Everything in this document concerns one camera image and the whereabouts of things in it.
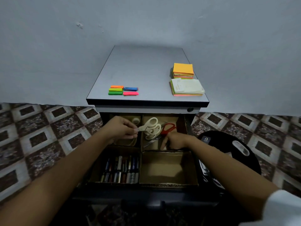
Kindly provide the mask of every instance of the forearm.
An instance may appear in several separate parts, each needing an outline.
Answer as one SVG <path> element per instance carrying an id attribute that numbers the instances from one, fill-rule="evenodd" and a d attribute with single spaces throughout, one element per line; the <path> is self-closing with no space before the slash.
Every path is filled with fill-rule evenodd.
<path id="1" fill-rule="evenodd" d="M 196 137 L 190 136 L 187 144 L 225 189 L 255 219 L 260 219 L 267 198 L 278 190 L 278 187 L 249 167 Z"/>
<path id="2" fill-rule="evenodd" d="M 0 213 L 0 224 L 20 225 L 22 222 L 21 225 L 48 225 L 107 144 L 108 140 L 100 130 L 59 160 L 7 203 Z"/>

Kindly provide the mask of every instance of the orange sticky flag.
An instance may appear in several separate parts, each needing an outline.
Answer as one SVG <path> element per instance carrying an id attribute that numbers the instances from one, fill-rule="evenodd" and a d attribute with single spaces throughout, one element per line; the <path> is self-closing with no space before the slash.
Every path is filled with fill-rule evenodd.
<path id="1" fill-rule="evenodd" d="M 121 88 L 121 89 L 123 89 L 123 86 L 111 86 L 110 88 Z"/>

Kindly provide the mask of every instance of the white scissors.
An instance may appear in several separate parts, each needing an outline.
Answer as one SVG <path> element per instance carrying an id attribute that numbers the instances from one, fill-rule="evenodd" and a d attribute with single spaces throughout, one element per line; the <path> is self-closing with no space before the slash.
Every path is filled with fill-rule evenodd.
<path id="1" fill-rule="evenodd" d="M 145 139 L 151 140 L 155 138 L 161 132 L 161 125 L 158 124 L 158 119 L 156 117 L 150 118 L 148 121 L 145 122 L 145 125 L 140 126 L 139 128 L 135 129 L 137 132 L 144 131 L 146 134 Z"/>

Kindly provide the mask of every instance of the pink sticky flag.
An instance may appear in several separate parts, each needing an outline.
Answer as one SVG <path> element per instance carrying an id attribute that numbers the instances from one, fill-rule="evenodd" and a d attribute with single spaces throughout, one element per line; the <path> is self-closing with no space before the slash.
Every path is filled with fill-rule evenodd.
<path id="1" fill-rule="evenodd" d="M 136 91 L 127 91 L 127 92 L 123 91 L 123 95 L 124 96 L 134 96 L 134 95 L 139 95 L 139 93 Z"/>

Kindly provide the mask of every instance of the desk top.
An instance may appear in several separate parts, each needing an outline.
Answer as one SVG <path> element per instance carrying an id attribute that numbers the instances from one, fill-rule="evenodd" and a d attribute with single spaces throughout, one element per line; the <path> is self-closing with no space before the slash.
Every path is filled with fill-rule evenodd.
<path id="1" fill-rule="evenodd" d="M 189 63 L 183 49 L 114 46 L 87 102 L 89 105 L 207 107 L 206 95 L 172 95 L 169 82 L 174 63 Z M 139 95 L 108 95 L 111 85 L 138 87 Z"/>

